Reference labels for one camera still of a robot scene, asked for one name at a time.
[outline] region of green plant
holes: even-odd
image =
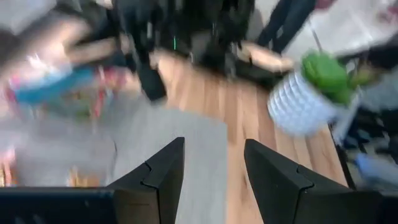
[[[323,52],[311,52],[302,59],[303,76],[330,101],[349,105],[358,85],[370,82],[370,75],[351,77],[338,61]]]

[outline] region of person's leg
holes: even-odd
[[[261,31],[257,39],[258,45],[268,47],[269,42],[276,36],[278,30],[284,24],[293,1],[299,0],[279,0],[275,9],[272,11],[268,24]]]
[[[272,51],[281,54],[288,46],[290,41],[295,37],[297,32],[302,28],[307,18],[315,9],[316,0],[295,1],[290,7],[281,34],[274,40]]]

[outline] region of potted plant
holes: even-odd
[[[272,91],[268,110],[275,124],[293,135],[307,135],[347,108],[359,85],[374,79],[370,70],[349,74],[336,59],[311,52],[301,69],[287,75]]]

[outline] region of white floor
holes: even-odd
[[[267,24],[277,1],[256,0],[249,39],[255,39],[261,27]],[[336,0],[329,10],[311,15],[286,50],[286,56],[299,60],[308,49],[317,49],[313,33],[318,36],[322,49],[332,54],[368,48],[386,41],[397,32],[398,25],[380,22],[377,14],[391,2],[394,0]]]

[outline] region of white textured pot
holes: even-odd
[[[276,126],[294,136],[312,134],[338,115],[334,105],[304,79],[287,75],[271,92],[268,111]]]

